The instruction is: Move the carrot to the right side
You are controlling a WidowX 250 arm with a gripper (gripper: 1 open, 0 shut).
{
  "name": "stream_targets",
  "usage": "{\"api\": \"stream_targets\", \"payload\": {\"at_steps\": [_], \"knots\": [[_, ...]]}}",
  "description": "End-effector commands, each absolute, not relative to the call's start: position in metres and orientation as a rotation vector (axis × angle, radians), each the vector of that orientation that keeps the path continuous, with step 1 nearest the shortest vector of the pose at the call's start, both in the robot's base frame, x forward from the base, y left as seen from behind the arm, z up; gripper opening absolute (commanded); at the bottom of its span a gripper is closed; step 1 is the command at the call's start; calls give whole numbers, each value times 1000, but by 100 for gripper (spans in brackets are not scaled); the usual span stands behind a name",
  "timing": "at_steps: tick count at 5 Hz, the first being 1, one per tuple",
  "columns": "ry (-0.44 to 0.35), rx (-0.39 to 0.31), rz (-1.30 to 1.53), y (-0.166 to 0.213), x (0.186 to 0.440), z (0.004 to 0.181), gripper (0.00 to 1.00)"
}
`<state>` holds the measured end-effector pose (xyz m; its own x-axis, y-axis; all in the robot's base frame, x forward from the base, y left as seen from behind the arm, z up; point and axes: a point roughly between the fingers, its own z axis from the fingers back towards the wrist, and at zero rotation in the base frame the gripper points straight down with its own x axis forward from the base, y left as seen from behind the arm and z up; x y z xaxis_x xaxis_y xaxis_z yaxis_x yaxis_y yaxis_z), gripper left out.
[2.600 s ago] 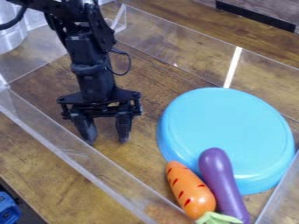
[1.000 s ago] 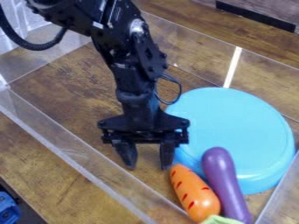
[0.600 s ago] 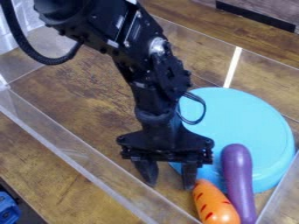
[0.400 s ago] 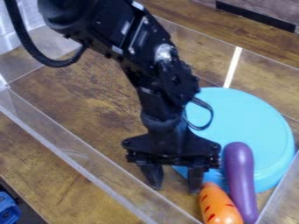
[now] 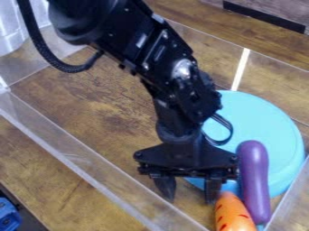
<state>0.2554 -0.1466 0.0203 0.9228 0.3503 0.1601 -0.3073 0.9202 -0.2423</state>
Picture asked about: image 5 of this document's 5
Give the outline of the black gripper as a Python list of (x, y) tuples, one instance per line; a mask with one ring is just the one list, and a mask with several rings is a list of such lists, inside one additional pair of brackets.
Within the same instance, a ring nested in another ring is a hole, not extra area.
[(206, 179), (203, 197), (207, 204), (216, 201), (222, 181), (238, 178), (238, 157), (203, 138), (185, 144), (161, 143), (139, 150), (132, 157), (139, 163), (139, 173), (149, 176), (168, 202), (175, 199), (176, 177)]

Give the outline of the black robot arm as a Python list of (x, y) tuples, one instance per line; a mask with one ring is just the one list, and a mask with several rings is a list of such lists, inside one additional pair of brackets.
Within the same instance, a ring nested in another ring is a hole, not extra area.
[(222, 184), (238, 177), (238, 157), (201, 130), (207, 119), (232, 126), (216, 113), (220, 94), (191, 47), (143, 0), (46, 1), (57, 36), (104, 51), (140, 77), (152, 97), (161, 143), (133, 153), (139, 173), (167, 200), (175, 197), (177, 177), (200, 178), (204, 201), (215, 202)]

